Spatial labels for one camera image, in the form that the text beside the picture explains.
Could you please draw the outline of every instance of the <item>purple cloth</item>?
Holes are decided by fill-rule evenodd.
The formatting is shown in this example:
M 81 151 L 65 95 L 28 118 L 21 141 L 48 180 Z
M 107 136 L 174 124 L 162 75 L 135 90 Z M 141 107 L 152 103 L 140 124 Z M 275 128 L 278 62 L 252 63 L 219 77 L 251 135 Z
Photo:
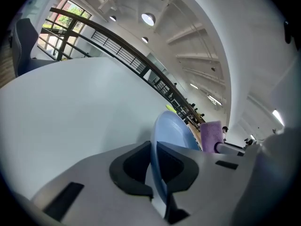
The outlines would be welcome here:
M 202 123 L 199 127 L 203 152 L 215 153 L 214 145 L 223 142 L 221 121 Z

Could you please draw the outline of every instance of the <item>white table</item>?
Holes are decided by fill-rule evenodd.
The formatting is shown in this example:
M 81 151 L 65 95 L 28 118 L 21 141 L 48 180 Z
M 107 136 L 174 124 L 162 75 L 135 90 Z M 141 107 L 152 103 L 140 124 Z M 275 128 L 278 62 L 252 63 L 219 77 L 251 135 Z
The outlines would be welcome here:
M 27 198 L 88 156 L 150 140 L 169 104 L 113 58 L 62 61 L 0 89 L 0 162 Z

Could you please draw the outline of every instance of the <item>green tree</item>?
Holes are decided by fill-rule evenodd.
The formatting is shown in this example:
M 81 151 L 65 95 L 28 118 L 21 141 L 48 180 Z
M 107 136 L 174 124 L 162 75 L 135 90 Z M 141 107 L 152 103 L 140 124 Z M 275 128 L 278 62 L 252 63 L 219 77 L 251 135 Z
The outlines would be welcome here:
M 68 12 L 74 13 L 76 15 L 80 15 L 82 13 L 82 9 L 78 8 L 78 7 L 73 7 L 70 10 L 68 10 Z M 68 27 L 70 22 L 72 21 L 72 18 L 67 17 L 67 16 L 60 16 L 60 18 L 58 19 L 58 22 L 60 22 L 61 24 L 64 24 L 65 27 Z

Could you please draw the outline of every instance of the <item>gray chair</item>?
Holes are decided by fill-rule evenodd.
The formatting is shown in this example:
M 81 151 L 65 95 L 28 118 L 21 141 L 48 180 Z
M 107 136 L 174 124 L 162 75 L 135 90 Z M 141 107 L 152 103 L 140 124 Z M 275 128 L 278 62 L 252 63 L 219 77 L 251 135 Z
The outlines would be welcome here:
M 13 64 L 16 77 L 42 66 L 55 63 L 54 60 L 32 59 L 30 57 L 33 46 L 39 35 L 29 18 L 17 21 L 13 34 Z

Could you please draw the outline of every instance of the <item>blue plate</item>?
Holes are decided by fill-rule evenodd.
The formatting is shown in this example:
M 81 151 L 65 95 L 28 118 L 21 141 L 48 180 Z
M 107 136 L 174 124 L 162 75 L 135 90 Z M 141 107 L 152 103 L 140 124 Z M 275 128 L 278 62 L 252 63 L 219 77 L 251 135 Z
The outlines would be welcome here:
M 157 142 L 167 142 L 173 145 L 199 151 L 198 144 L 185 122 L 175 113 L 164 111 L 156 120 L 151 134 L 151 168 L 157 191 L 166 203 L 166 184 L 163 181 L 157 156 Z

